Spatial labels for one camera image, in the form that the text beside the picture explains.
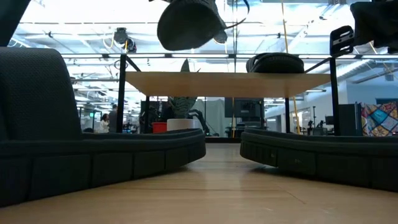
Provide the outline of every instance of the shelf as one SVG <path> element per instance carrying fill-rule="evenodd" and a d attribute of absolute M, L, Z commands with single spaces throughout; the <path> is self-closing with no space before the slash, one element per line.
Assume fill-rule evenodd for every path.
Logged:
<path fill-rule="evenodd" d="M 290 97 L 330 82 L 329 74 L 126 72 L 147 96 Z"/>

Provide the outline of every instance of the white cylinder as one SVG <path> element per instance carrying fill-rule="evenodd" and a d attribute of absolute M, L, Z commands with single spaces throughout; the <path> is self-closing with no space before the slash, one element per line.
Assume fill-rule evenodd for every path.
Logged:
<path fill-rule="evenodd" d="M 168 119 L 167 120 L 167 130 L 181 130 L 181 129 L 191 129 L 191 128 L 201 128 L 198 119 Z"/>

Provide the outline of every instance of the wooden floor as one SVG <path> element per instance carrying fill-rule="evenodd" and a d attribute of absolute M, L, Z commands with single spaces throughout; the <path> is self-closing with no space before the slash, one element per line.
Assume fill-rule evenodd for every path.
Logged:
<path fill-rule="evenodd" d="M 398 223 L 398 194 L 275 174 L 239 144 L 157 177 L 0 209 L 0 223 Z"/>

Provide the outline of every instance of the colorful tapestry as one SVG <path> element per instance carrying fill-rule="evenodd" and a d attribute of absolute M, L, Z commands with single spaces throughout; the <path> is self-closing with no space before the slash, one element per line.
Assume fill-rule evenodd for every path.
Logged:
<path fill-rule="evenodd" d="M 362 106 L 362 132 L 364 136 L 390 136 L 398 132 L 396 103 Z"/>

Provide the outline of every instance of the black padded bumper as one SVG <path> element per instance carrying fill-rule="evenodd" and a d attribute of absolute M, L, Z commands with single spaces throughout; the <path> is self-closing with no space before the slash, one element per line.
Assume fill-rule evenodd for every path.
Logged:
<path fill-rule="evenodd" d="M 115 136 L 0 142 L 0 206 L 156 174 L 206 154 L 199 129 Z"/>
<path fill-rule="evenodd" d="M 241 135 L 241 156 L 323 180 L 398 192 L 398 138 L 301 136 L 259 129 Z"/>

